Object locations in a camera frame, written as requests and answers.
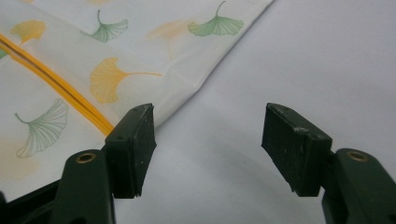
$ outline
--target white background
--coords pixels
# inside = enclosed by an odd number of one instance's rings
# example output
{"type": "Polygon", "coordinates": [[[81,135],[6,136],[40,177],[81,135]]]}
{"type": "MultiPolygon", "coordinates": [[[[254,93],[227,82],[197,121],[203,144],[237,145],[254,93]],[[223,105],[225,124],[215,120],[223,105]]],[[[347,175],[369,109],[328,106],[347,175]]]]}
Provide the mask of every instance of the white background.
{"type": "Polygon", "coordinates": [[[275,1],[157,129],[141,198],[118,223],[325,223],[260,147],[267,103],[377,157],[396,179],[396,2],[275,1]]]}

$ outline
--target green ginkgo leaf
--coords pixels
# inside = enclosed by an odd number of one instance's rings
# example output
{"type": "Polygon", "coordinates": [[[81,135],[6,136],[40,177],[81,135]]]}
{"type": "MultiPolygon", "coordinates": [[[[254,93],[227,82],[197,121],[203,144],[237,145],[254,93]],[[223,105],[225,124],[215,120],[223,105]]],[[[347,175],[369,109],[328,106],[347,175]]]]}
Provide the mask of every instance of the green ginkgo leaf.
{"type": "Polygon", "coordinates": [[[6,56],[7,53],[5,50],[0,49],[0,59],[2,59],[4,56],[6,56]]]}
{"type": "Polygon", "coordinates": [[[18,150],[17,156],[30,157],[55,144],[66,127],[67,110],[68,105],[63,100],[57,99],[46,113],[32,121],[24,121],[15,113],[20,122],[29,126],[29,137],[24,146],[18,150]]]}
{"type": "Polygon", "coordinates": [[[100,21],[100,10],[98,10],[99,28],[91,37],[106,43],[107,41],[121,35],[128,28],[128,21],[123,20],[117,23],[104,24],[100,21]]]}
{"type": "Polygon", "coordinates": [[[189,31],[195,35],[237,35],[244,26],[243,21],[219,16],[219,9],[223,5],[223,1],[216,11],[216,16],[203,24],[192,22],[189,24],[189,31]]]}

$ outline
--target patterned fabric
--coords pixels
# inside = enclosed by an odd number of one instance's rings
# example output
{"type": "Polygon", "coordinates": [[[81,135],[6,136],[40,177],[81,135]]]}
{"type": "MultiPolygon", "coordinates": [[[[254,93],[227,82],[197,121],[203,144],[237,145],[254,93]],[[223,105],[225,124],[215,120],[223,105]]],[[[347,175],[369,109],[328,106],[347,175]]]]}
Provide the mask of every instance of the patterned fabric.
{"type": "Polygon", "coordinates": [[[271,2],[0,2],[7,199],[59,178],[71,154],[100,148],[134,106],[153,103],[161,124],[271,2]]]}

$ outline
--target zipper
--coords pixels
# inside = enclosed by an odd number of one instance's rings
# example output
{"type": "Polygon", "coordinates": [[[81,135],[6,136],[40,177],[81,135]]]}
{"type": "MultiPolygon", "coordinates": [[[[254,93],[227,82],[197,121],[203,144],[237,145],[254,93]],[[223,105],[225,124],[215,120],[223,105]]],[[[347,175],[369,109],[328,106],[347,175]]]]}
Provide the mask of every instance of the zipper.
{"type": "Polygon", "coordinates": [[[105,118],[105,116],[69,83],[51,71],[42,62],[13,44],[2,35],[0,35],[0,49],[4,50],[13,60],[41,77],[105,136],[109,135],[113,130],[113,125],[105,118]]]}

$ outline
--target ginkgo leaf print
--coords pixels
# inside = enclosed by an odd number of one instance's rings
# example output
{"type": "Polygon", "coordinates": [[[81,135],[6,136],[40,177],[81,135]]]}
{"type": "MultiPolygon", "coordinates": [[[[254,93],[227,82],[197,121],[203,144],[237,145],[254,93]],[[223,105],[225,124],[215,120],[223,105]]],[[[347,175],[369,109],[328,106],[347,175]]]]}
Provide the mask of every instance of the ginkgo leaf print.
{"type": "Polygon", "coordinates": [[[234,20],[219,16],[219,9],[225,3],[223,1],[216,11],[216,16],[203,24],[192,22],[189,24],[189,31],[195,35],[237,35],[244,26],[243,21],[234,20]]]}
{"type": "Polygon", "coordinates": [[[15,25],[12,30],[12,35],[19,35],[21,37],[21,44],[30,39],[39,39],[46,30],[46,24],[43,21],[24,21],[15,25]]]}
{"type": "Polygon", "coordinates": [[[17,156],[30,157],[52,146],[66,127],[67,110],[67,104],[57,99],[47,112],[32,121],[24,121],[15,113],[20,122],[29,126],[29,136],[24,146],[18,150],[17,156]]]}
{"type": "Polygon", "coordinates": [[[147,38],[160,37],[166,40],[168,56],[170,60],[174,59],[172,51],[172,42],[180,35],[186,34],[189,30],[186,28],[191,21],[170,21],[157,27],[148,33],[147,38]]]}
{"type": "Polygon", "coordinates": [[[6,56],[7,53],[5,50],[0,49],[0,59],[2,59],[4,56],[6,56]]]}
{"type": "Polygon", "coordinates": [[[112,24],[102,23],[100,21],[100,10],[98,10],[97,19],[99,21],[99,28],[91,35],[91,37],[104,43],[121,35],[128,28],[127,20],[112,24]]]}
{"type": "Polygon", "coordinates": [[[91,94],[101,104],[113,103],[119,99],[117,87],[129,75],[161,75],[148,72],[123,72],[117,67],[117,60],[118,58],[104,59],[91,72],[91,94]]]}

